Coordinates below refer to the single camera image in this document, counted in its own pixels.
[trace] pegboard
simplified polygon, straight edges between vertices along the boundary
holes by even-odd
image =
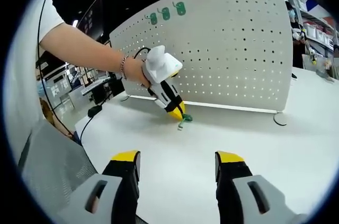
[[[183,2],[185,14],[174,6]],[[170,19],[160,13],[168,8]],[[157,23],[147,19],[156,13]],[[165,45],[183,63],[176,77],[186,101],[281,111],[292,70],[292,36],[284,0],[161,0],[110,34],[113,48],[134,56]],[[139,59],[145,58],[142,52]],[[133,82],[126,92],[149,96]]]

